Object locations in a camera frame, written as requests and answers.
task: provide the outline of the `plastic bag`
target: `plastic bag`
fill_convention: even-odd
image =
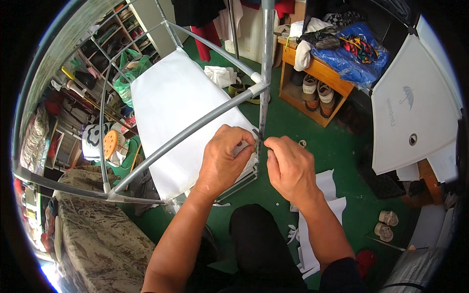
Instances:
[[[122,52],[121,64],[119,65],[120,69],[122,69],[122,67],[125,64],[127,64],[129,60],[127,57],[127,53],[132,57],[132,59],[135,59],[137,56],[140,55],[137,51],[131,50],[131,49],[127,49],[125,50],[125,52]],[[145,72],[151,66],[152,66],[152,63],[150,62],[150,57],[148,55],[144,55],[138,61],[137,66],[135,66],[132,70],[126,72],[125,76],[127,76],[131,81],[134,81],[136,80],[137,77],[139,77],[143,72]],[[123,76],[120,76],[114,82],[114,88],[119,93],[119,96],[121,97],[122,101],[125,104],[127,104],[127,106],[133,109],[134,105],[132,103],[132,94],[130,93],[130,83],[128,83],[127,80]]]
[[[340,75],[340,78],[352,82],[358,89],[370,88],[372,83],[379,79],[382,74],[389,53],[378,44],[371,34],[371,31],[364,23],[354,23],[340,32],[335,37],[339,38],[347,35],[362,36],[378,52],[378,58],[373,63],[362,63],[354,55],[344,48],[336,50],[311,49],[311,53],[329,64]]]

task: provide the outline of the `camouflage fabric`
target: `camouflage fabric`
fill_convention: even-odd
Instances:
[[[102,192],[100,166],[70,169],[59,182]],[[107,169],[109,181],[119,176]],[[62,253],[88,292],[139,292],[155,244],[114,203],[55,191]],[[81,280],[74,283],[79,291]]]

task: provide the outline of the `black clothing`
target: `black clothing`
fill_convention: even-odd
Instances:
[[[308,290],[271,213],[258,204],[237,208],[230,219],[238,272],[228,274],[197,257],[187,292],[315,292]],[[207,253],[202,241],[199,255]],[[356,261],[337,260],[321,276],[320,292],[366,292]]]
[[[176,24],[201,28],[218,17],[226,8],[223,0],[171,0]]]

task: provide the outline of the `red clothing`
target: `red clothing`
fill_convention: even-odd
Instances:
[[[204,39],[214,43],[218,47],[221,47],[221,42],[220,39],[218,38],[218,33],[217,30],[215,29],[215,25],[212,22],[209,22],[208,24],[204,25],[201,28],[196,28],[195,26],[191,26],[190,30],[203,37]],[[196,40],[196,45],[197,49],[199,50],[199,56],[202,61],[207,61],[209,62],[211,57],[210,57],[210,48],[206,45],[204,45],[202,42]]]
[[[260,7],[259,4],[249,4],[244,0],[241,0],[241,4],[256,10],[259,10]],[[280,19],[284,17],[285,14],[295,13],[295,0],[280,0],[278,3],[275,3],[274,8]]]

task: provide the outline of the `right hand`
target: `right hand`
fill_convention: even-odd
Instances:
[[[267,171],[272,186],[299,210],[317,200],[323,200],[316,185],[314,156],[288,136],[269,137]]]

